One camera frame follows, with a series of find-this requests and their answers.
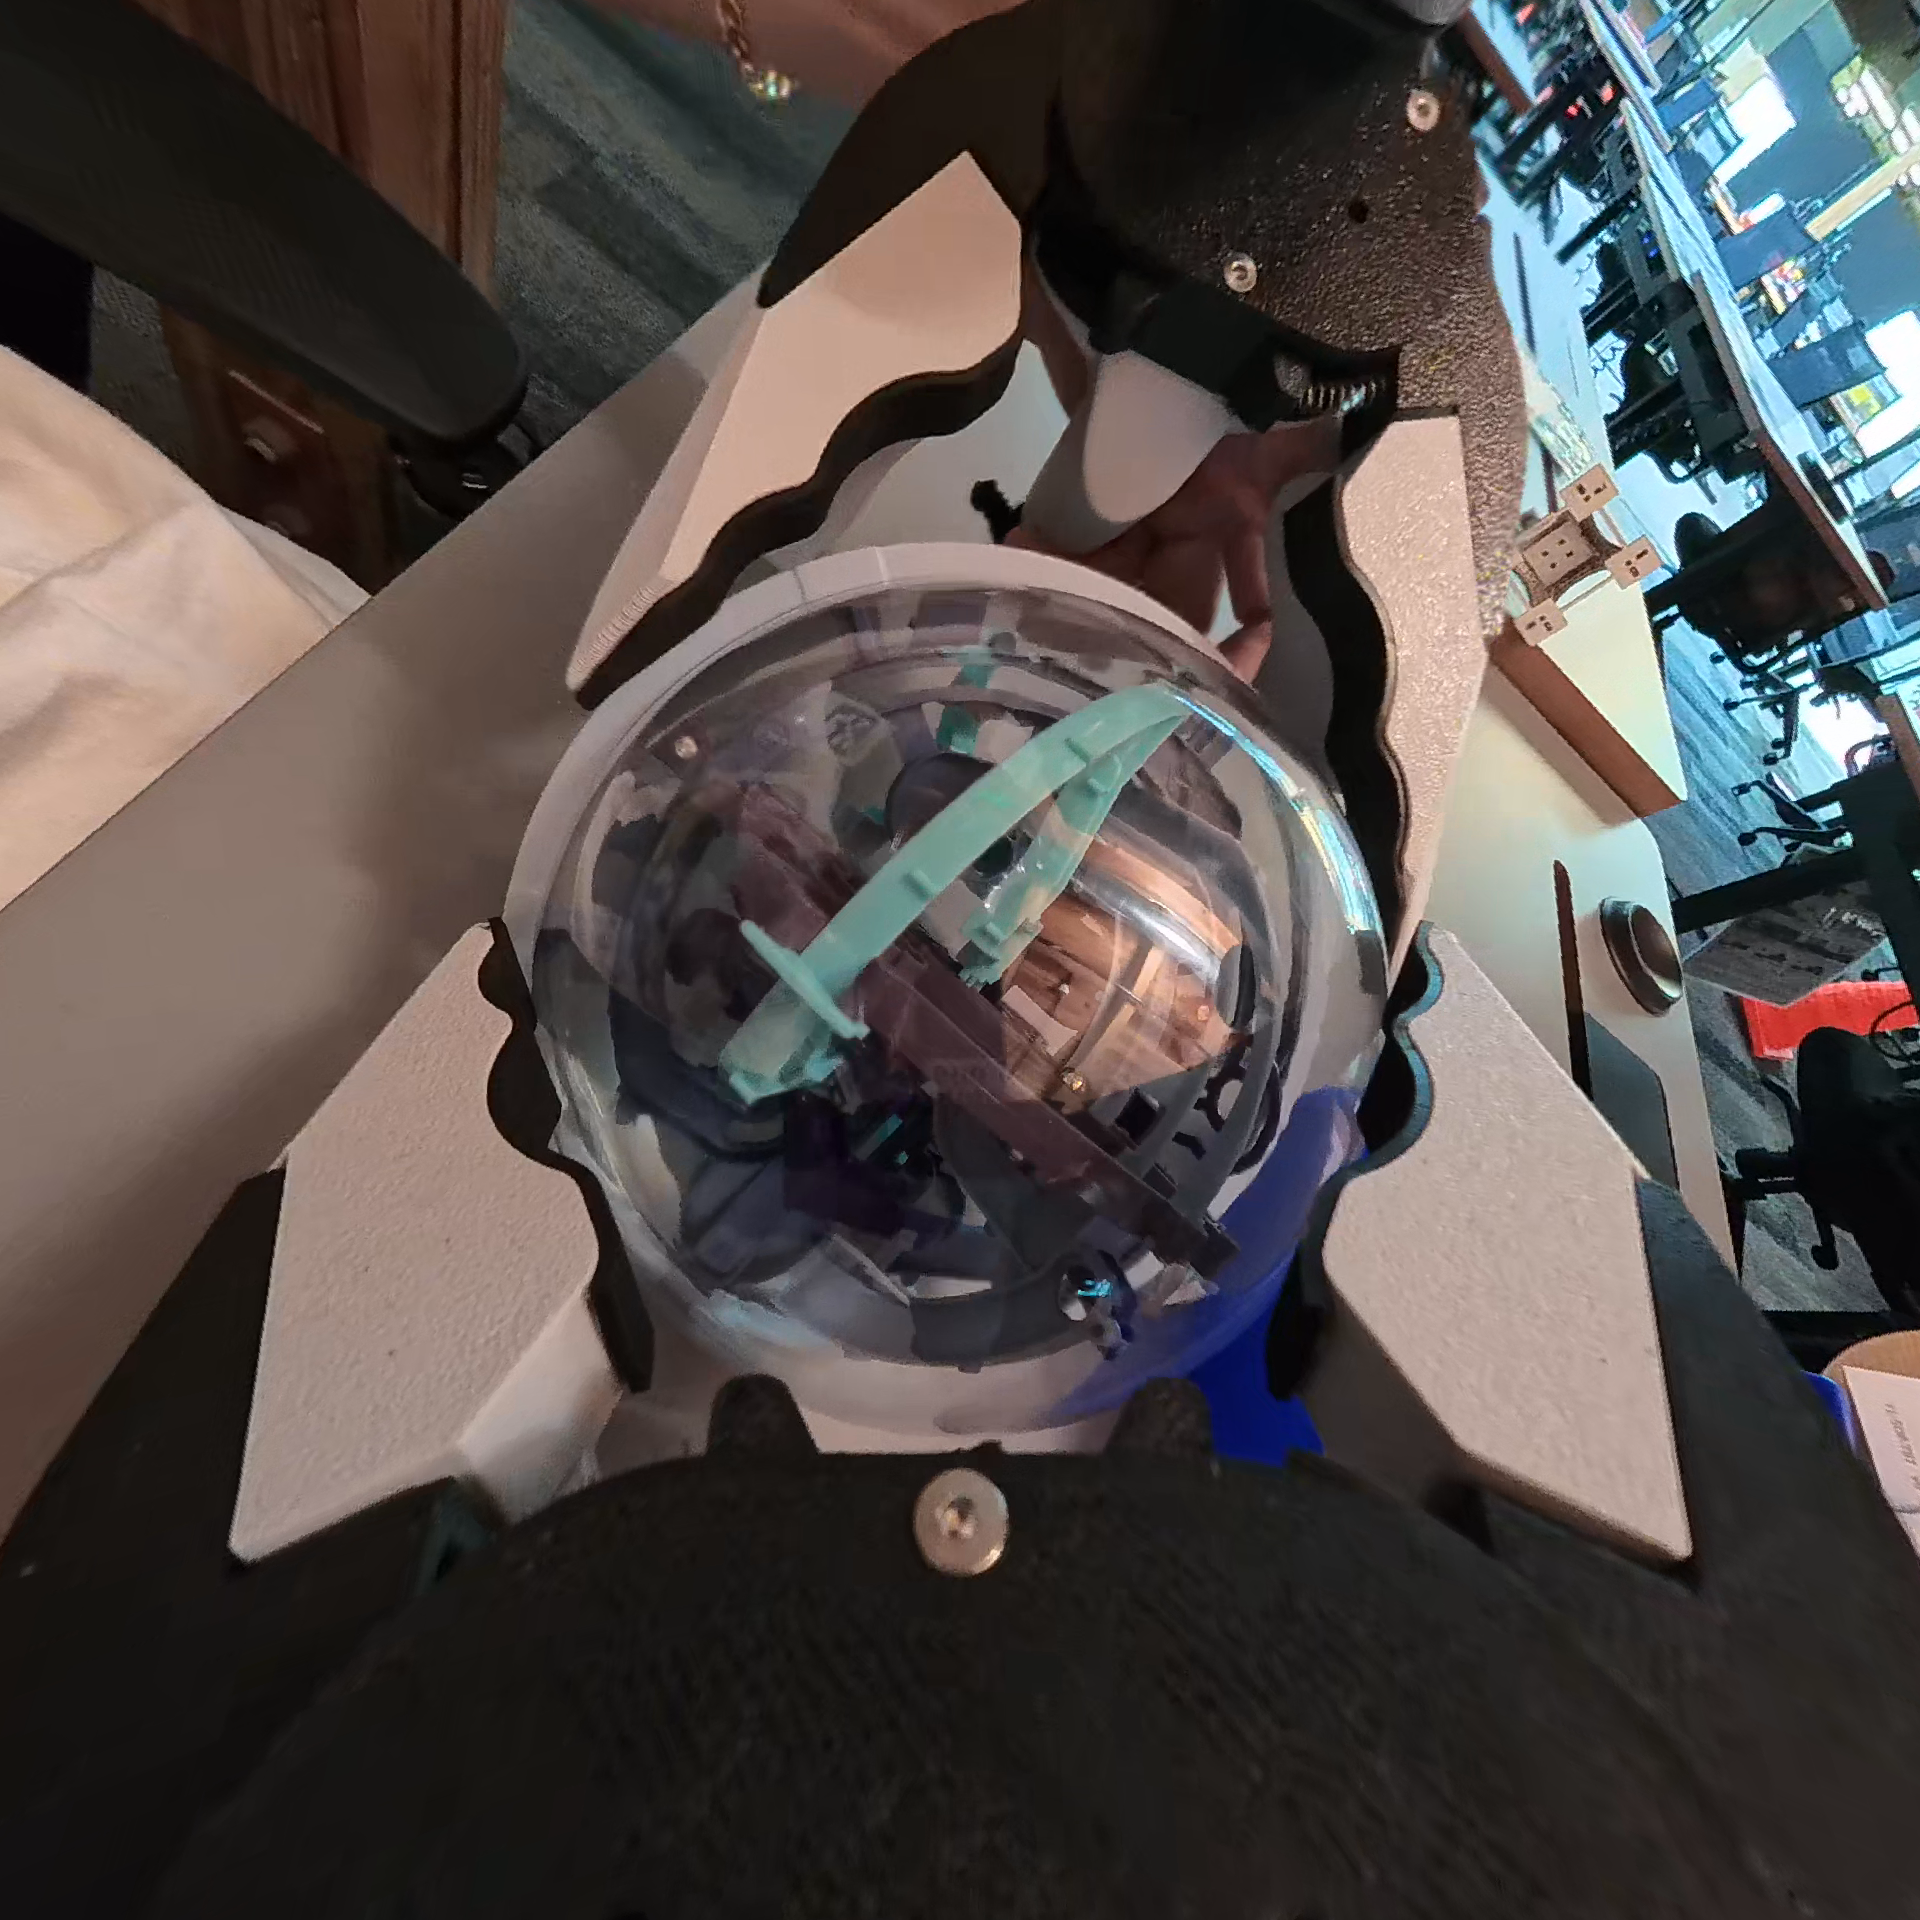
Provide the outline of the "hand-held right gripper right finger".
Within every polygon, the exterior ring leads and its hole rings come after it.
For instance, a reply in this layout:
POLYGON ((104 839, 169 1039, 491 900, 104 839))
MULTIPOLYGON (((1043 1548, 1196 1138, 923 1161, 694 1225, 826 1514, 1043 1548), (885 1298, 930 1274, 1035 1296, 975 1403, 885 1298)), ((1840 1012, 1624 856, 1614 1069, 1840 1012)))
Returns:
POLYGON ((1487 1489, 1641 1563, 1694 1553, 1641 1164, 1464 947, 1421 925, 1406 1126, 1336 1176, 1266 1331, 1332 1461, 1487 1489))

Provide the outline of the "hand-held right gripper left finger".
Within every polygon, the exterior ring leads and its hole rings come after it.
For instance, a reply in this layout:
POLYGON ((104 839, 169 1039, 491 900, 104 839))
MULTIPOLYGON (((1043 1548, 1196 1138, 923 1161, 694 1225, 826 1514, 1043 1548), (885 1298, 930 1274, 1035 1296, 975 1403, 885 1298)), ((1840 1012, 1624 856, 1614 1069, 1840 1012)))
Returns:
POLYGON ((290 1138, 228 1533, 262 1563, 457 1480, 522 1522, 598 1477, 625 1399, 588 1306, 572 1175, 517 1148, 489 1085, 514 958, 472 925, 290 1138))

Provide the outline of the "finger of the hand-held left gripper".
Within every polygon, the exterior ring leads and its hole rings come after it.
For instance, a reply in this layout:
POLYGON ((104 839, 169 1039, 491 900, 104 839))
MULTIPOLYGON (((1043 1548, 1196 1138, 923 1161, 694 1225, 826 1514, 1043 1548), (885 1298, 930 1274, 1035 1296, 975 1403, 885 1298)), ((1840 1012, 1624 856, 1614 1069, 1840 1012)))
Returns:
POLYGON ((743 318, 667 452, 568 665, 601 708, 740 577, 838 538, 902 455, 980 420, 1020 352, 1017 212, 975 155, 743 318))
POLYGON ((1344 803, 1406 962, 1487 666, 1455 414, 1390 420, 1296 485, 1287 594, 1287 737, 1344 803))

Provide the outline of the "clear plastic maze ball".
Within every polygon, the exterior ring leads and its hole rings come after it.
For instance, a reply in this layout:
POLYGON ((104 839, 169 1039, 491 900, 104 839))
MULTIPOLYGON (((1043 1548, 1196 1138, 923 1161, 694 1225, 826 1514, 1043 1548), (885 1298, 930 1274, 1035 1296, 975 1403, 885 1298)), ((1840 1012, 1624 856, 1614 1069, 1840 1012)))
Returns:
POLYGON ((1177 619, 1024 548, 735 594, 587 719, 508 925, 651 1306, 809 1413, 1059 1432, 1265 1331, 1359 1154, 1353 829, 1177 619))

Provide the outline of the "person's left hand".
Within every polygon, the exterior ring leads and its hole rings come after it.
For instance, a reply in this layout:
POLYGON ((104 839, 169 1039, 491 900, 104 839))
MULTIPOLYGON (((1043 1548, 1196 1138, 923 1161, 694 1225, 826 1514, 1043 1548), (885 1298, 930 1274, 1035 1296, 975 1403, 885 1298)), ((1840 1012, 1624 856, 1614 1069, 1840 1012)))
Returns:
POLYGON ((1204 638, 1228 603, 1234 628, 1218 654, 1253 683, 1272 645, 1270 521, 1288 485, 1338 463, 1341 433, 1338 420, 1317 420, 1226 437, 1162 506, 1077 563, 1148 594, 1204 638))

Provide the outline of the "grey desk with wood edge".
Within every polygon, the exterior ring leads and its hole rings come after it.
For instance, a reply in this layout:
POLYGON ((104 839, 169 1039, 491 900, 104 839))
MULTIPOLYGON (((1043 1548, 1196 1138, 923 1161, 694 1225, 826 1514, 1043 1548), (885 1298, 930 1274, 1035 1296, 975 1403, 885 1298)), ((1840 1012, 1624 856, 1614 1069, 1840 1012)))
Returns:
MULTIPOLYGON (((1551 186, 1543 204, 1523 204, 1520 184, 1538 161, 1554 155, 1548 136, 1510 173, 1497 166, 1497 151, 1535 109, 1547 71, 1515 11, 1506 3, 1473 3, 1459 33, 1470 77, 1481 83, 1477 151, 1494 277, 1525 369, 1523 528, 1529 538, 1563 506, 1570 483, 1593 466, 1614 466, 1597 360, 1584 329, 1597 277, 1557 254, 1590 205, 1570 186, 1551 186)), ((1687 779, 1643 585, 1600 569, 1569 588, 1563 611, 1565 623, 1542 642, 1504 634, 1497 665, 1627 813, 1652 820, 1687 797, 1687 779)))

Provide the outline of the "blue plastic bin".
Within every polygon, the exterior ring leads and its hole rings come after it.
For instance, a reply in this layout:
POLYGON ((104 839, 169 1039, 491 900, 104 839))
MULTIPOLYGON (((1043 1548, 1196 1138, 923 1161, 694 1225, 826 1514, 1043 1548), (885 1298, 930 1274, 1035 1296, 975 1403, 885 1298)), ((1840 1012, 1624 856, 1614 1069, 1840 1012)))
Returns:
MULTIPOLYGON (((1323 1188, 1367 1159, 1359 1148, 1356 1107, 1344 1093, 1314 1096, 1300 1103, 1253 1182, 1233 1203, 1234 1221, 1226 1230, 1238 1239, 1253 1283, 1242 1290, 1224 1290, 1207 1306, 1234 1306, 1242 1320, 1233 1340, 1181 1358, 1174 1366, 1174 1377, 1203 1388, 1214 1413, 1214 1441, 1226 1457, 1279 1461, 1288 1450, 1323 1450, 1304 1405, 1280 1396, 1266 1377, 1266 1331, 1311 1214, 1323 1188)), ((1677 1437, 1679 1399, 1670 1380, 1669 1403, 1677 1437)))

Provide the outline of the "black office chair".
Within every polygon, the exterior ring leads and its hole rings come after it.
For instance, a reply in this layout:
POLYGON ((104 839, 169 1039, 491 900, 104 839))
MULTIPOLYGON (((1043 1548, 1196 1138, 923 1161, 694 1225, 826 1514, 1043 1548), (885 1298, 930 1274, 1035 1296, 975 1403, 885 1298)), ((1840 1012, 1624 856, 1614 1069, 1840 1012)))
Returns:
POLYGON ((1673 523, 1677 573, 1662 607, 1718 642, 1741 674, 1790 654, 1812 634, 1816 605, 1779 516, 1753 510, 1732 525, 1707 513, 1673 523))

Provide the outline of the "round desk grommet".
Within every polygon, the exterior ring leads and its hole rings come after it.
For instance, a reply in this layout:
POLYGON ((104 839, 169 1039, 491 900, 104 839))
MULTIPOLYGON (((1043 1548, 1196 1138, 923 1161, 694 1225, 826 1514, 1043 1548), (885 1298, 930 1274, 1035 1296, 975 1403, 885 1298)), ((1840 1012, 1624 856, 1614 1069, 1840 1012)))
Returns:
POLYGON ((1649 1015, 1665 1016, 1687 994, 1687 977, 1673 933, 1639 900, 1605 898, 1597 906, 1600 942, 1627 994, 1649 1015))

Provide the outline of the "printed instruction sheet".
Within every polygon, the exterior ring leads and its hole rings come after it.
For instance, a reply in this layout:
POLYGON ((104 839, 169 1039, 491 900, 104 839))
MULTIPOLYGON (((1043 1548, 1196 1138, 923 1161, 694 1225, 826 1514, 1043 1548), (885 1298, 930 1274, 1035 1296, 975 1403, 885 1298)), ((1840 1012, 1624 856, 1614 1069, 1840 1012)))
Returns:
POLYGON ((1917 1380, 1849 1363, 1841 1370, 1841 1386, 1858 1454, 1917 1548, 1917 1380))

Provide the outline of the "red-orange cone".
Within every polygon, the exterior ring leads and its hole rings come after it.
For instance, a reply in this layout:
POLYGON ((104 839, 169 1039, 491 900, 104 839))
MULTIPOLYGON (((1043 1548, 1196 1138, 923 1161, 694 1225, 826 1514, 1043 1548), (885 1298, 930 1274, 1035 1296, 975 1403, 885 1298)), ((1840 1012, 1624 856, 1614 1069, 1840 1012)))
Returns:
POLYGON ((1787 1007, 1737 994, 1734 1007, 1741 1015, 1753 1061, 1769 1065, 1794 1064, 1801 1045, 1820 1028, 1881 1042, 1917 1030, 1917 1008, 1898 980, 1830 981, 1787 1007))

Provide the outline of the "printed white shirt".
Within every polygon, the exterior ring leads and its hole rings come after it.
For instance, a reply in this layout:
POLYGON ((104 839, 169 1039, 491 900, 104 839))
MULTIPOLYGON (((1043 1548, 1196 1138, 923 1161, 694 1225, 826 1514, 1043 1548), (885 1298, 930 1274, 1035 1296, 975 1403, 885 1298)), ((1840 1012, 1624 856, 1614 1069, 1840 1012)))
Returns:
POLYGON ((7 349, 4 902, 367 596, 7 349))

